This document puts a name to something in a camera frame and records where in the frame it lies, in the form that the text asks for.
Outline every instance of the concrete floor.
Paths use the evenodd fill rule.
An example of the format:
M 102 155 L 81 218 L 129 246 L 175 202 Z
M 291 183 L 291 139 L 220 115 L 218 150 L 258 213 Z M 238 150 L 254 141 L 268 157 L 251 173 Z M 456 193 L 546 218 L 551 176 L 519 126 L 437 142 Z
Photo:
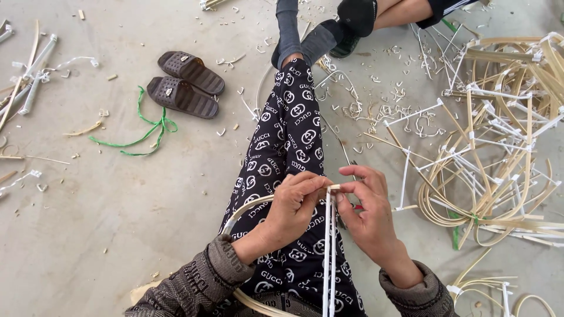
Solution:
M 303 15 L 299 21 L 300 32 L 307 19 L 318 23 L 331 18 L 337 5 L 338 0 L 312 0 L 300 5 Z M 232 6 L 240 11 L 236 13 Z M 318 6 L 325 6 L 324 13 Z M 79 9 L 84 10 L 86 20 L 72 16 Z M 274 9 L 272 0 L 229 0 L 217 12 L 202 12 L 197 1 L 184 0 L 0 2 L 0 19 L 9 19 L 17 32 L 0 45 L 3 80 L 0 86 L 7 86 L 8 79 L 19 74 L 19 70 L 11 67 L 12 61 L 27 61 L 35 19 L 40 20 L 42 32 L 59 36 L 51 65 L 75 56 L 94 56 L 100 62 L 97 69 L 88 62 L 73 64 L 68 79 L 53 75 L 51 82 L 40 87 L 33 112 L 26 117 L 18 116 L 2 131 L 10 144 L 19 147 L 20 154 L 71 163 L 34 159 L 0 162 L 0 175 L 12 170 L 36 169 L 43 172 L 39 182 L 49 185 L 42 193 L 35 188 L 36 179 L 26 179 L 24 188 L 10 189 L 9 196 L 0 202 L 0 280 L 4 284 L 0 288 L 0 312 L 3 315 L 120 315 L 130 306 L 131 289 L 151 281 L 151 274 L 157 271 L 163 276 L 175 271 L 216 235 L 239 172 L 241 153 L 247 147 L 245 138 L 251 136 L 255 127 L 236 90 L 245 87 L 245 100 L 255 106 L 258 83 L 274 49 L 265 46 L 263 39 L 277 40 Z M 471 14 L 455 12 L 449 19 L 465 21 L 470 27 L 484 24 L 479 31 L 488 37 L 540 36 L 562 31 L 559 23 L 562 11 L 562 1 L 498 0 L 494 10 L 484 12 L 478 7 Z M 451 34 L 444 25 L 438 28 Z M 461 32 L 455 43 L 461 45 L 471 38 L 470 33 Z M 40 47 L 46 42 L 47 38 L 42 37 Z M 266 54 L 255 49 L 258 44 Z M 382 52 L 394 45 L 401 47 L 402 60 Z M 404 81 L 402 87 L 408 95 L 401 105 L 425 107 L 435 103 L 446 87 L 446 79 L 443 75 L 430 81 L 418 63 L 409 68 L 403 64 L 408 54 L 418 55 L 417 45 L 407 27 L 379 30 L 362 40 L 356 49 L 358 53 L 367 52 L 363 55 L 368 56 L 353 55 L 335 62 L 339 69 L 350 71 L 349 76 L 365 104 L 372 97 L 379 100 L 380 96 L 389 95 L 390 81 Z M 92 135 L 115 143 L 141 137 L 150 126 L 135 113 L 137 85 L 146 86 L 153 76 L 164 75 L 156 60 L 168 50 L 184 50 L 202 57 L 209 68 L 225 79 L 227 88 L 220 97 L 218 117 L 206 121 L 168 111 L 167 117 L 178 124 L 178 132 L 165 133 L 161 148 L 144 157 L 125 156 L 118 149 L 97 146 L 87 136 L 62 135 L 91 126 L 98 120 L 99 108 L 103 108 L 110 112 L 104 119 L 106 129 L 97 129 Z M 243 53 L 246 57 L 233 70 L 214 62 Z M 404 69 L 410 69 L 410 75 L 405 76 L 401 72 Z M 106 77 L 112 74 L 119 77 L 108 82 Z M 373 83 L 369 78 L 372 74 L 382 83 Z M 316 81 L 324 78 L 317 67 L 314 75 Z M 259 103 L 264 102 L 272 78 L 271 72 L 262 86 Z M 337 84 L 332 84 L 331 89 L 334 97 L 320 103 L 322 114 L 332 125 L 340 127 L 340 137 L 346 142 L 351 159 L 386 173 L 391 203 L 397 205 L 402 155 L 381 143 L 370 150 L 365 148 L 362 154 L 355 153 L 352 147 L 371 142 L 364 136 L 356 138 L 366 131 L 368 124 L 355 123 L 343 118 L 339 111 L 333 112 L 331 104 L 343 106 L 352 100 Z M 156 120 L 161 110 L 146 96 L 142 111 Z M 444 123 L 448 128 L 446 122 L 437 115 L 438 125 Z M 233 131 L 235 124 L 240 127 Z M 215 132 L 223 128 L 227 129 L 225 135 L 218 137 Z M 379 127 L 379 132 L 386 134 L 383 127 Z M 550 158 L 558 174 L 564 169 L 562 153 L 556 146 L 561 144 L 558 137 L 561 133 L 562 128 L 556 128 L 537 143 L 538 159 Z M 346 178 L 336 173 L 346 163 L 342 149 L 330 132 L 324 136 L 325 171 L 335 182 L 343 182 Z M 413 134 L 401 132 L 399 136 L 420 153 L 433 156 L 435 147 L 426 143 L 437 145 L 442 141 L 439 136 L 424 141 Z M 155 139 L 153 135 L 129 150 L 150 151 L 149 145 Z M 8 149 L 6 154 L 13 150 L 13 147 Z M 75 153 L 80 157 L 72 159 Z M 418 177 L 410 175 L 406 205 L 417 203 L 419 185 Z M 560 211 L 562 198 L 553 194 L 545 203 L 545 211 Z M 539 214 L 545 214 L 549 221 L 562 221 L 555 214 Z M 426 263 L 445 284 L 482 252 L 474 241 L 468 241 L 462 251 L 453 251 L 449 231 L 427 221 L 419 210 L 397 212 L 394 221 L 411 257 Z M 399 316 L 378 284 L 379 268 L 361 253 L 348 234 L 345 234 L 345 245 L 355 285 L 364 298 L 368 315 Z M 564 293 L 563 263 L 562 250 L 509 237 L 495 245 L 469 276 L 517 275 L 515 284 L 519 288 L 510 297 L 512 303 L 517 295 L 533 293 L 544 297 L 556 314 L 562 315 L 564 303 L 558 294 Z M 473 306 L 477 300 L 484 303 L 480 309 Z M 492 309 L 486 300 L 469 293 L 458 302 L 456 310 L 466 316 L 471 308 L 475 316 L 500 316 L 499 309 Z M 539 314 L 542 310 L 535 302 L 526 303 L 523 309 L 523 315 Z

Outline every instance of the brown slipper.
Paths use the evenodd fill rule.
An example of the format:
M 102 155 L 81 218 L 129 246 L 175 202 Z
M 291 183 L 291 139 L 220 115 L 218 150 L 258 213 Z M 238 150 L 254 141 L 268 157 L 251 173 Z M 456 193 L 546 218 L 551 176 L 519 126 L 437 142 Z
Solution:
M 194 91 L 186 80 L 172 77 L 155 77 L 147 92 L 157 104 L 203 119 L 217 115 L 219 105 L 212 98 Z
M 204 66 L 204 62 L 182 51 L 164 53 L 157 61 L 165 73 L 187 80 L 201 91 L 210 95 L 219 95 L 225 89 L 225 82 L 216 73 Z

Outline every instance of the cuff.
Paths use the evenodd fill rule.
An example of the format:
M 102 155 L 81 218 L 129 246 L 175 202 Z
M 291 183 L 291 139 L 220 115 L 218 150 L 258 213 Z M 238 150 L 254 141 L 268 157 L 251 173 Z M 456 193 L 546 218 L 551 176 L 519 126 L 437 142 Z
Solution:
M 250 279 L 255 265 L 247 266 L 237 257 L 230 235 L 219 235 L 208 245 L 208 257 L 214 271 L 225 282 L 236 285 Z
M 413 263 L 423 273 L 423 282 L 408 289 L 396 287 L 390 276 L 382 268 L 380 270 L 380 285 L 394 304 L 402 306 L 421 306 L 437 298 L 440 289 L 439 279 L 426 265 L 413 260 Z

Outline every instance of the black shorts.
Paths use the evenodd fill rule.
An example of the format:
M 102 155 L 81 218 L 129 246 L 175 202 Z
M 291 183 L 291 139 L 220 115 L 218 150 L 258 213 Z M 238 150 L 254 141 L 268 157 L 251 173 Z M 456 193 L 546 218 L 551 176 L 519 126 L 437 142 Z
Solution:
M 417 22 L 417 26 L 426 29 L 432 25 L 440 22 L 440 20 L 447 16 L 454 10 L 477 2 L 478 0 L 428 0 L 433 10 L 433 16 L 423 21 Z

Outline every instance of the left hand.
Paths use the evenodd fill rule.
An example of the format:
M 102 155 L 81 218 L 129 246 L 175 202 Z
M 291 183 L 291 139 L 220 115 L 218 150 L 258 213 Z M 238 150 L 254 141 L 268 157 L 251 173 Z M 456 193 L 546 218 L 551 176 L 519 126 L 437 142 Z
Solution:
M 250 264 L 255 259 L 287 246 L 306 231 L 322 188 L 333 184 L 327 177 L 310 171 L 287 175 L 274 192 L 265 221 L 232 243 L 239 260 Z

